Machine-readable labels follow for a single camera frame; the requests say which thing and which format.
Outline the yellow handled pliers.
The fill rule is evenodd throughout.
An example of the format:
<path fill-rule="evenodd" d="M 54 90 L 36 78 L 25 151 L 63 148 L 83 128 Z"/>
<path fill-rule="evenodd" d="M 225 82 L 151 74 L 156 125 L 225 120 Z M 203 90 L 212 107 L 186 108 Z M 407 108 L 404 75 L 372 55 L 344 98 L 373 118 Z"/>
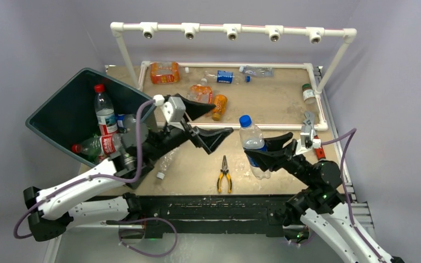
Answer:
<path fill-rule="evenodd" d="M 232 193 L 232 179 L 231 179 L 231 176 L 230 176 L 230 173 L 229 173 L 227 158 L 226 158 L 225 155 L 223 155 L 223 160 L 222 160 L 221 169 L 220 169 L 220 175 L 217 179 L 217 191 L 218 191 L 218 193 L 222 193 L 222 182 L 223 182 L 224 178 L 226 178 L 227 182 L 228 182 L 227 192 L 229 194 L 231 194 Z"/>

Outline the dark green plastic bin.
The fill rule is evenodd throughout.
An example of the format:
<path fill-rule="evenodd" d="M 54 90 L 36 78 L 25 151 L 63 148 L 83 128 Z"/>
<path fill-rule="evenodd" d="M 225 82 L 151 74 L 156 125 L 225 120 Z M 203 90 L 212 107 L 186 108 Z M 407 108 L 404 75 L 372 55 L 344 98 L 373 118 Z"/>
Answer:
<path fill-rule="evenodd" d="M 42 139 L 93 168 L 97 164 L 87 156 L 72 152 L 72 145 L 100 134 L 95 115 L 94 86 L 103 84 L 116 114 L 135 114 L 151 96 L 92 68 L 83 68 L 41 105 L 26 126 Z"/>

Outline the red label bottle red cap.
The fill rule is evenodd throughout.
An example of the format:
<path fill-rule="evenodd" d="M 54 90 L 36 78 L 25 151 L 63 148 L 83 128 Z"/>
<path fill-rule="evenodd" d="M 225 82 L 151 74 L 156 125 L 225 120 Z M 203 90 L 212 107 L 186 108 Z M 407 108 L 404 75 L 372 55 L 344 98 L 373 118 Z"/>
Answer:
<path fill-rule="evenodd" d="M 74 144 L 71 147 L 72 152 L 86 156 L 109 156 L 122 147 L 121 134 L 107 134 L 90 138 L 82 143 Z"/>

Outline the white PVC pipe frame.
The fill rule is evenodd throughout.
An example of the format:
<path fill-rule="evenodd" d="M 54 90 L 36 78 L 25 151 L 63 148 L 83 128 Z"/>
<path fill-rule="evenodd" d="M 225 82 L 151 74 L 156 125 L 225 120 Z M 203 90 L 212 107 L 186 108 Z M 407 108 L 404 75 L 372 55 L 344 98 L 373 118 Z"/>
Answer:
<path fill-rule="evenodd" d="M 309 39 L 311 44 L 318 44 L 325 37 L 340 37 L 343 39 L 343 44 L 339 47 L 336 55 L 332 59 L 326 73 L 324 73 L 320 83 L 316 83 L 314 77 L 314 68 L 311 63 L 268 63 L 268 67 L 273 68 L 290 68 L 290 69 L 303 69 L 308 72 L 312 88 L 314 90 L 316 105 L 319 110 L 318 124 L 315 129 L 319 132 L 328 130 L 327 118 L 321 101 L 321 94 L 325 85 L 338 66 L 342 57 L 344 56 L 349 45 L 354 41 L 357 36 L 357 30 L 354 28 L 344 29 L 325 29 L 323 27 L 288 27 L 283 25 L 242 25 L 242 24 L 199 24 L 194 22 L 183 22 L 181 24 L 160 24 L 157 22 L 140 22 L 140 23 L 123 23 L 112 22 L 110 29 L 116 39 L 120 49 L 123 61 L 126 65 L 131 80 L 133 81 L 134 88 L 139 90 L 143 89 L 146 70 L 149 68 L 150 62 L 143 61 L 140 66 L 140 73 L 136 74 L 132 64 L 130 55 L 124 41 L 123 34 L 128 31 L 139 31 L 147 39 L 152 39 L 157 32 L 170 31 L 181 32 L 187 39 L 195 39 L 199 33 L 208 32 L 221 32 L 226 34 L 227 38 L 231 41 L 238 39 L 242 33 L 259 33 L 269 37 L 272 42 L 279 41 L 282 35 L 295 35 L 304 36 Z"/>

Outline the blue label bottle back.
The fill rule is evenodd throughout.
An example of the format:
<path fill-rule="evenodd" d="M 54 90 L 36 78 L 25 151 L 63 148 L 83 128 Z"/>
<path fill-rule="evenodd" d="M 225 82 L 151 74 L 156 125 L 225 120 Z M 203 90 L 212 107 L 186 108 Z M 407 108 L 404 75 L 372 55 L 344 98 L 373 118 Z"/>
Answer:
<path fill-rule="evenodd" d="M 205 71 L 204 77 L 208 81 L 224 84 L 242 84 L 249 83 L 251 81 L 250 76 L 236 75 L 232 71 L 216 70 L 216 71 Z"/>

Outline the large crushed orange label bottle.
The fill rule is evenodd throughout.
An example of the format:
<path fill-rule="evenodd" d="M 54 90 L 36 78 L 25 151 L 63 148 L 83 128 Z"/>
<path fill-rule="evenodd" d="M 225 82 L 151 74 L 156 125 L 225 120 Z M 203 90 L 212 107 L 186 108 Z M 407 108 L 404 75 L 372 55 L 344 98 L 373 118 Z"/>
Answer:
<path fill-rule="evenodd" d="M 170 84 L 179 82 L 190 72 L 188 67 L 177 62 L 153 62 L 150 64 L 150 79 L 153 84 Z"/>

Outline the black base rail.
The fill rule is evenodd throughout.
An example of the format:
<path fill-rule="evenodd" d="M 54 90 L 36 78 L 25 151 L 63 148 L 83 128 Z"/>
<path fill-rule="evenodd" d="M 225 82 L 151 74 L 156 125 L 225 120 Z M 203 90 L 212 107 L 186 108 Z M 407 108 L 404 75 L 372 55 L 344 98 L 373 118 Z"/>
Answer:
<path fill-rule="evenodd" d="M 125 195 L 128 225 L 143 224 L 146 238 L 178 233 L 260 234 L 296 238 L 306 227 L 299 221 L 284 225 L 286 202 L 291 195 Z"/>

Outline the clear crushed bottle back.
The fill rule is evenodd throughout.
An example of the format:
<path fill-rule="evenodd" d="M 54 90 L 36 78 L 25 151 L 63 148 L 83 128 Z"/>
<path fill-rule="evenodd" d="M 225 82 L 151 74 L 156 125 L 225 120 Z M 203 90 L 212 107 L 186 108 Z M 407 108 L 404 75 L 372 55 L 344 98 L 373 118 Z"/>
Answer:
<path fill-rule="evenodd" d="M 264 78 L 273 77 L 274 73 L 270 67 L 240 66 L 239 72 L 245 76 Z"/>

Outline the green plastic bottle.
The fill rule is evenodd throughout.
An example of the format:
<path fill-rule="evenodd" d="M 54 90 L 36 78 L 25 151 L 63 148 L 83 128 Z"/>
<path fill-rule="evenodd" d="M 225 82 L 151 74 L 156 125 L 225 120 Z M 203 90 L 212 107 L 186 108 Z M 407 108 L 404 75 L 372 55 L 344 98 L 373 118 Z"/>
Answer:
<path fill-rule="evenodd" d="M 84 155 L 87 156 L 88 160 L 97 164 L 103 158 L 104 154 L 101 149 L 101 136 L 93 136 L 87 139 L 84 144 Z"/>

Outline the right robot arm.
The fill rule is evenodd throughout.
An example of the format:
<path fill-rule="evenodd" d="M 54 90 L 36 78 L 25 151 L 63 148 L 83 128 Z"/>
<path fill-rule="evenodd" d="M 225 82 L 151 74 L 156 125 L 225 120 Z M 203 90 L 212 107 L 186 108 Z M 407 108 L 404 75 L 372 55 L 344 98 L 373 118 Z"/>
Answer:
<path fill-rule="evenodd" d="M 311 164 L 304 152 L 322 146 L 321 140 L 302 132 L 299 140 L 291 132 L 267 138 L 265 151 L 249 149 L 245 154 L 262 171 L 284 169 L 307 188 L 286 202 L 283 225 L 302 222 L 321 237 L 344 262 L 402 262 L 386 252 L 356 221 L 350 198 L 337 188 L 344 184 L 343 167 L 322 159 Z"/>

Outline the small jar green lid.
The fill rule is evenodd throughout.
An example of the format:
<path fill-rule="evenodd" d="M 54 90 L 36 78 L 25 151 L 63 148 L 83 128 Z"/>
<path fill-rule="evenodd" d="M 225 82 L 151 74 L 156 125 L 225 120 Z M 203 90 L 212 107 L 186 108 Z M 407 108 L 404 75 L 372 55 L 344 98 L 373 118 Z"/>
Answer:
<path fill-rule="evenodd" d="M 315 93 L 310 83 L 305 83 L 301 87 L 303 100 L 306 104 L 313 104 L 316 102 Z"/>

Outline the Pepsi bottle blue cap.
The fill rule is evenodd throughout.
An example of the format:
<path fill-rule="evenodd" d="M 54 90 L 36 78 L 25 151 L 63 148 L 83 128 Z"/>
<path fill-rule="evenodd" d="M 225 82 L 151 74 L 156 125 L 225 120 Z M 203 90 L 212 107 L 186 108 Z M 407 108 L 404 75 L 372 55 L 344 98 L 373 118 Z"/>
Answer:
<path fill-rule="evenodd" d="M 266 145 L 262 130 L 253 123 L 249 115 L 243 115 L 239 118 L 240 129 L 239 135 L 244 150 L 261 150 L 266 151 Z M 256 161 L 246 155 L 251 166 L 253 175 L 258 179 L 269 179 L 271 174 L 269 171 L 262 171 Z"/>

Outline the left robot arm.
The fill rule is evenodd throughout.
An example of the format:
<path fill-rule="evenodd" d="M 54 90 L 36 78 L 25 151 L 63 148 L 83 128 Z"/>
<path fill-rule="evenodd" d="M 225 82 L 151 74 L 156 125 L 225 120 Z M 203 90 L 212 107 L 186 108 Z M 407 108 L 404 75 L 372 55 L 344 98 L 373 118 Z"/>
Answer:
<path fill-rule="evenodd" d="M 66 230 L 98 221 L 135 224 L 141 209 L 134 196 L 92 201 L 96 195 L 122 185 L 134 184 L 153 170 L 155 163 L 186 142 L 213 153 L 233 133 L 230 127 L 202 129 L 191 121 L 214 109 L 180 95 L 155 95 L 136 112 L 132 131 L 120 135 L 121 146 L 98 165 L 62 184 L 24 190 L 30 237 L 38 242 L 59 237 Z"/>

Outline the small orange juice bottle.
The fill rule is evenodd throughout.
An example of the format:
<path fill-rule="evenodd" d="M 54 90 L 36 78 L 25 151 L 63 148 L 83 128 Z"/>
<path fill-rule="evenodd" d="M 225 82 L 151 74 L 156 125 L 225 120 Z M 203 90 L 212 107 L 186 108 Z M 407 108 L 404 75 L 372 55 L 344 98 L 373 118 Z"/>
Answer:
<path fill-rule="evenodd" d="M 214 99 L 215 108 L 212 111 L 212 120 L 220 121 L 225 113 L 228 98 L 225 95 L 218 94 Z"/>

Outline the red handled adjustable wrench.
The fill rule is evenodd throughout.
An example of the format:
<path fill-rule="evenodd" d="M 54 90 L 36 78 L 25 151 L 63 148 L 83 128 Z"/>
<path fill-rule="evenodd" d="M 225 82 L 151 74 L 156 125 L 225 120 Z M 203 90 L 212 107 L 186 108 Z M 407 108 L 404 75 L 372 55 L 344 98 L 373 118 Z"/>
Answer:
<path fill-rule="evenodd" d="M 325 160 L 326 155 L 323 147 L 320 145 L 321 140 L 319 136 L 317 135 L 317 132 L 314 128 L 315 124 L 315 115 L 310 111 L 304 112 L 305 120 L 303 124 L 305 125 L 305 130 L 307 130 L 309 134 L 309 140 L 305 140 L 305 147 L 308 147 L 308 142 L 311 142 L 310 147 L 315 150 L 316 157 L 319 161 Z"/>

